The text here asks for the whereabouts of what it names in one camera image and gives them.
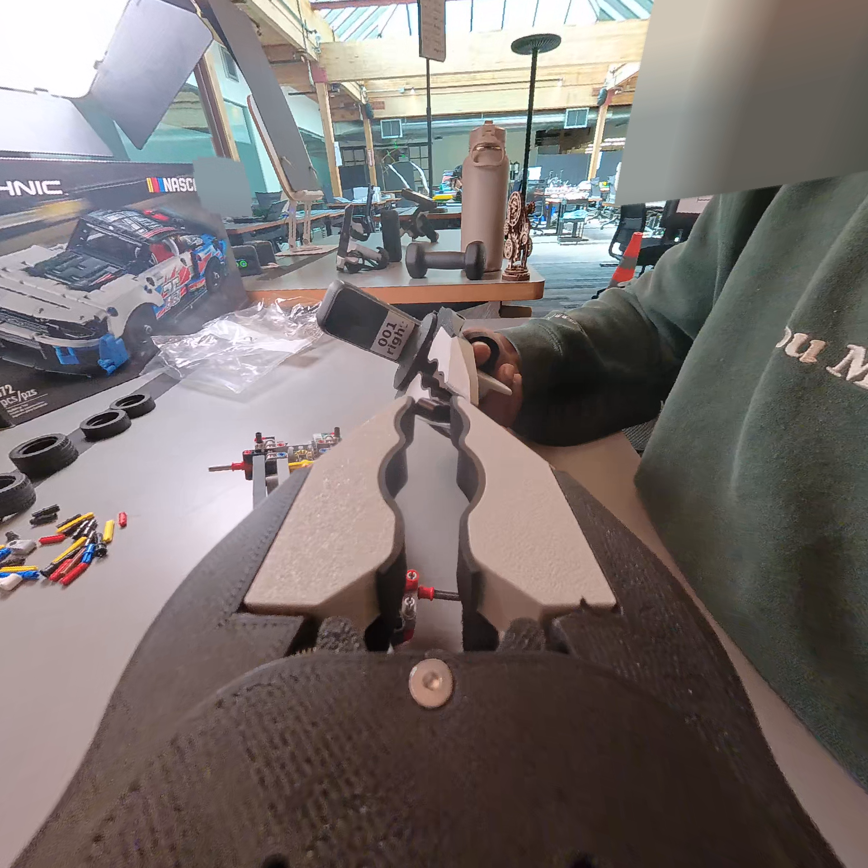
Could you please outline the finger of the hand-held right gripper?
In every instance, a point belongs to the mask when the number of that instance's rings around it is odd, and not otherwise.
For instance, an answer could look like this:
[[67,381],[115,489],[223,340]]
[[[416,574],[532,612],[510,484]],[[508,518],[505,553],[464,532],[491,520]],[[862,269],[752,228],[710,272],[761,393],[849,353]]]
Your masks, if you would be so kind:
[[396,398],[409,397],[428,407],[444,407],[444,391],[435,368],[422,368],[416,372],[398,368],[396,371]]
[[434,337],[434,378],[439,387],[453,396],[478,402],[489,393],[510,396],[512,390],[476,364],[472,342],[463,335],[438,330]]

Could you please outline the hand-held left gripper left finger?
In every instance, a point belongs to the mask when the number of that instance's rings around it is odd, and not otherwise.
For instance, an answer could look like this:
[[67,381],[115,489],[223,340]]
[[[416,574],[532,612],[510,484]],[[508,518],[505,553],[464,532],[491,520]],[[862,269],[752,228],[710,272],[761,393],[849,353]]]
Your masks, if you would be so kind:
[[394,400],[308,468],[245,595],[248,610],[339,616],[393,634],[407,570],[396,496],[408,477],[413,407],[407,396]]

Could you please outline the lego car chassis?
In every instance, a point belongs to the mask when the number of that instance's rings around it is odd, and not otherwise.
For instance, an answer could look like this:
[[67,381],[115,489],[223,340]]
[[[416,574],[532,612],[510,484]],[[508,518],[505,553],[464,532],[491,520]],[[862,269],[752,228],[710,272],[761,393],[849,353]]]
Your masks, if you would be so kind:
[[[342,440],[340,428],[314,433],[308,442],[287,443],[258,431],[253,447],[243,450],[241,460],[214,465],[209,472],[243,472],[253,483],[253,505],[259,505],[286,476],[300,472],[322,457]],[[392,630],[389,651],[409,642],[416,631],[418,603],[421,601],[461,602],[459,592],[425,586],[417,570],[407,570],[404,592]]]

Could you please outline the person's right forearm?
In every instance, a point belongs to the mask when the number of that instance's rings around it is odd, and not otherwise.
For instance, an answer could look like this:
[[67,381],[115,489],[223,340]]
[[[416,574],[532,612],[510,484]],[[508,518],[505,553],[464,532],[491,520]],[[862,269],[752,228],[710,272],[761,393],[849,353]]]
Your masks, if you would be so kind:
[[583,307],[503,332],[522,381],[505,426],[565,446],[654,418],[672,390],[715,287],[716,253],[693,235],[656,267]]

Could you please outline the pile of loose lego pieces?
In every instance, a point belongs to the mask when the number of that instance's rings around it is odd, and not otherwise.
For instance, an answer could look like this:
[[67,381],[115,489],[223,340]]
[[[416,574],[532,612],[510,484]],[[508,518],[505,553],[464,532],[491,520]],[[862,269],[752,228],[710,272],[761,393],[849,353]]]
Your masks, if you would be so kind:
[[94,512],[72,515],[41,537],[24,537],[12,530],[2,533],[1,595],[23,587],[47,583],[69,587],[108,557],[114,537],[128,524],[122,510],[102,521]]

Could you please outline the person's right hand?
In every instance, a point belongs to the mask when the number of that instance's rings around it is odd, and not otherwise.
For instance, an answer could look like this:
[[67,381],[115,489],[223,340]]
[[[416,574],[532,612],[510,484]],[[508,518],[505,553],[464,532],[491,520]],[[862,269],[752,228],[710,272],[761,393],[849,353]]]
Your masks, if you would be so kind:
[[524,399],[519,353],[503,332],[473,329],[464,335],[472,344],[477,369],[510,389],[510,395],[488,392],[479,408],[501,426],[512,428]]

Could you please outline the wooden edged desk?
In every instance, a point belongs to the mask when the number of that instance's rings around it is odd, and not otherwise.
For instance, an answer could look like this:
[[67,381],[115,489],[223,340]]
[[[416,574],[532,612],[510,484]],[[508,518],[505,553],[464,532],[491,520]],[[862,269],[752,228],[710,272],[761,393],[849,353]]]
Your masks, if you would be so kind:
[[456,302],[471,307],[486,302],[526,302],[543,297],[545,280],[533,266],[529,279],[523,282],[504,280],[501,273],[484,275],[473,281],[458,270],[431,269],[425,278],[411,278],[403,263],[391,264],[382,270],[343,274],[338,271],[337,243],[330,239],[331,249],[320,256],[284,257],[294,263],[264,266],[260,274],[241,277],[246,295],[252,300],[268,303],[292,299],[311,303],[323,298],[331,283],[344,279],[363,288],[369,294],[395,306],[444,305]]

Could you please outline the white black headset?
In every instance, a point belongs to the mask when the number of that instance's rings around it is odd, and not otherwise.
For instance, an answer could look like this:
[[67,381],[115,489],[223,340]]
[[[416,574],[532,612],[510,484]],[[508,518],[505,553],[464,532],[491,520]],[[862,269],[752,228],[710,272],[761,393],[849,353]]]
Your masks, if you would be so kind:
[[364,244],[370,234],[363,231],[363,226],[354,221],[354,204],[348,204],[340,230],[340,239],[336,249],[335,267],[338,273],[359,274],[384,270],[391,264],[390,256],[382,246],[372,249]]

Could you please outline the clear empty plastic bag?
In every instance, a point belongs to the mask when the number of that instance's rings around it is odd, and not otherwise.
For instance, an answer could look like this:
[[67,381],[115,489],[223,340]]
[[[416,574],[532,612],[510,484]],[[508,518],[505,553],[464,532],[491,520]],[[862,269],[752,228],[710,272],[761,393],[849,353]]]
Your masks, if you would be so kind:
[[269,305],[259,302],[210,320],[194,333],[155,338],[157,353],[143,372],[168,374],[201,390],[241,394],[320,342],[319,306],[282,298]]

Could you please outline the wooden display easel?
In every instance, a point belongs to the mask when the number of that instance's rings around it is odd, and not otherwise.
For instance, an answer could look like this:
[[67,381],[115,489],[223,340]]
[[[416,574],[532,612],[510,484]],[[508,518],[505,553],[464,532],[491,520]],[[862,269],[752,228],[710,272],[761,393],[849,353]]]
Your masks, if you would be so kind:
[[281,255],[307,257],[327,254],[330,251],[329,247],[316,245],[311,240],[312,206],[324,199],[324,193],[320,189],[319,177],[310,163],[298,129],[295,133],[300,143],[300,156],[307,162],[307,168],[299,166],[296,160],[292,160],[288,156],[286,147],[274,143],[253,94],[247,96],[246,104],[266,148],[280,189],[287,199],[281,215],[285,219],[284,223],[287,224],[288,249]]

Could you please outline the white cylindrical container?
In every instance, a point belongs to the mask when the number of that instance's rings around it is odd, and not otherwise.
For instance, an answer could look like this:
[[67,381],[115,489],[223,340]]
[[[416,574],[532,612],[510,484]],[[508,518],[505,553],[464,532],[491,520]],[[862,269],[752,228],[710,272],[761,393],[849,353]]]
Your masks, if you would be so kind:
[[472,130],[462,163],[460,249],[481,242],[486,274],[499,272],[503,263],[509,182],[505,141],[505,130],[485,121]]

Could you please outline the orange traffic cone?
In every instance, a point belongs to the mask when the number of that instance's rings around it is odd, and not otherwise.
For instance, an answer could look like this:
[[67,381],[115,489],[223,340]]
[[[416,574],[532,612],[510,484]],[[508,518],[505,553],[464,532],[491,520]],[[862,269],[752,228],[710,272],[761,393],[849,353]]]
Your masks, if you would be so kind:
[[613,275],[607,284],[607,288],[626,285],[634,278],[637,260],[642,250],[642,240],[642,232],[633,233],[618,266],[616,266]]

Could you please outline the black office chair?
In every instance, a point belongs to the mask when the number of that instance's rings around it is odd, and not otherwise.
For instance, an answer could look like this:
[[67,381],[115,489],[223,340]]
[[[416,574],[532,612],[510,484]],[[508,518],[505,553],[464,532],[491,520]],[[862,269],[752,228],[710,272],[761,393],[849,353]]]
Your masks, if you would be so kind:
[[609,256],[620,259],[635,233],[644,233],[647,208],[645,202],[624,204],[619,207],[618,221],[609,244]]

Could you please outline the person's green sweatshirt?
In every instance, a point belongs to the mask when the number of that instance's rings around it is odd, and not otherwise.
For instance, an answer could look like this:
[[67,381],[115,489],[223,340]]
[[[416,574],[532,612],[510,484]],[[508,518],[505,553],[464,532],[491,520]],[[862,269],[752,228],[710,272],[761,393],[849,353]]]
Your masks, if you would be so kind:
[[722,193],[635,284],[681,363],[636,485],[714,620],[866,788],[866,172]]

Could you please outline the black floor lamp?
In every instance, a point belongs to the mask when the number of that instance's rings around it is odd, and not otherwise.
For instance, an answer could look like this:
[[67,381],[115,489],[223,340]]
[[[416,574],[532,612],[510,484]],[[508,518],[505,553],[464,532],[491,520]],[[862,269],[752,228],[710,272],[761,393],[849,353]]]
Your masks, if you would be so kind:
[[530,73],[528,85],[528,105],[526,113],[524,160],[521,172],[520,194],[522,201],[527,200],[529,152],[531,147],[533,115],[535,107],[535,93],[537,86],[537,65],[540,54],[549,53],[557,49],[561,44],[561,37],[552,33],[537,33],[517,38],[511,44],[512,53],[520,57],[530,57]]

